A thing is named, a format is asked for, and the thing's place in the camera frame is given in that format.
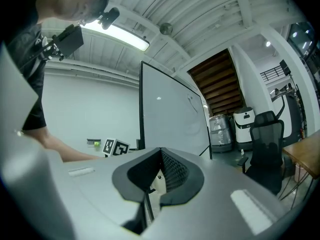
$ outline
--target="fluorescent light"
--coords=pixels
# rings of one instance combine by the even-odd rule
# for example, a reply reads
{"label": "fluorescent light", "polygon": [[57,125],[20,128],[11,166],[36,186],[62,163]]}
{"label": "fluorescent light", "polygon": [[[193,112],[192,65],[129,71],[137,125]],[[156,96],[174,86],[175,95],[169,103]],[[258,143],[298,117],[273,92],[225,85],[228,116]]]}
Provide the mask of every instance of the fluorescent light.
{"label": "fluorescent light", "polygon": [[98,20],[95,20],[92,23],[88,23],[85,26],[81,26],[84,29],[97,31],[99,33],[111,36],[113,38],[119,39],[129,45],[132,45],[141,51],[145,52],[150,46],[149,42],[143,38],[126,31],[125,29],[111,25],[108,29],[103,29],[102,26],[98,23]]}

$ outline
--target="man's hand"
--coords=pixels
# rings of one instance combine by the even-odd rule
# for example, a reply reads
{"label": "man's hand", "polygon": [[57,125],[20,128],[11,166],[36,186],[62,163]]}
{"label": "man's hand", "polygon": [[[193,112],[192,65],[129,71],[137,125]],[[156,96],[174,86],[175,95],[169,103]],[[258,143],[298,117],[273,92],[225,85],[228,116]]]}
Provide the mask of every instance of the man's hand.
{"label": "man's hand", "polygon": [[95,155],[81,153],[69,147],[68,145],[64,144],[61,140],[51,135],[47,127],[34,129],[34,130],[24,130],[23,132],[24,134],[39,141],[45,149],[55,150],[59,152],[64,162],[92,160],[92,159],[102,158]]}

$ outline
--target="mesh panel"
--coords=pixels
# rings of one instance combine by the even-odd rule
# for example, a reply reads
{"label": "mesh panel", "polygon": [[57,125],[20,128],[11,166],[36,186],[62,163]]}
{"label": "mesh panel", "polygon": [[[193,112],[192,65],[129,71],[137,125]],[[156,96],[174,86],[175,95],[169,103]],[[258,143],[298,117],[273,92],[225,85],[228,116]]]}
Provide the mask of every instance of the mesh panel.
{"label": "mesh panel", "polygon": [[146,192],[159,172],[160,162],[160,155],[152,155],[130,168],[127,176],[132,183],[143,190],[143,192]]}
{"label": "mesh panel", "polygon": [[254,125],[258,126],[258,125],[270,123],[276,120],[277,118],[275,116],[275,113],[273,111],[268,111],[261,114],[257,114],[254,119]]}
{"label": "mesh panel", "polygon": [[271,116],[265,114],[258,118],[263,126],[251,128],[253,153],[250,164],[253,166],[278,167],[282,165],[282,142],[284,135],[283,122],[276,119],[273,123],[267,123],[266,120]]}
{"label": "mesh panel", "polygon": [[189,175],[189,170],[179,161],[162,153],[163,168],[161,168],[165,180],[166,192],[183,185]]}

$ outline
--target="mesh chair back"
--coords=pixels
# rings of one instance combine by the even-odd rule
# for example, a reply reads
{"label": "mesh chair back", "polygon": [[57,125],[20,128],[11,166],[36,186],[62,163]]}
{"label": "mesh chair back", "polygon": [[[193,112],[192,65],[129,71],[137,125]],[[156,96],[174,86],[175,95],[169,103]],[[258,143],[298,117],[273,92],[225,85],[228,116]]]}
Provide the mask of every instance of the mesh chair back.
{"label": "mesh chair back", "polygon": [[280,167],[282,165],[282,145],[284,122],[278,120],[273,111],[256,115],[250,129],[252,138],[252,166]]}

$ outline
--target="white column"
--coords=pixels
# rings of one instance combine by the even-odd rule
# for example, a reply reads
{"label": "white column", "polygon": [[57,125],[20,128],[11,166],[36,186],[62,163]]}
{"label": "white column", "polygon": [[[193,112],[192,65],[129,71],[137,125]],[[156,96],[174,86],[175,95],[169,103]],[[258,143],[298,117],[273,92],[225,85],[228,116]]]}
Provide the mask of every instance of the white column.
{"label": "white column", "polygon": [[261,26],[261,34],[273,45],[291,70],[292,77],[301,93],[307,135],[310,136],[320,129],[320,112],[317,96],[307,70],[290,44],[272,27]]}
{"label": "white column", "polygon": [[229,51],[247,107],[252,107],[256,115],[273,111],[270,94],[255,64],[239,44],[229,47]]}

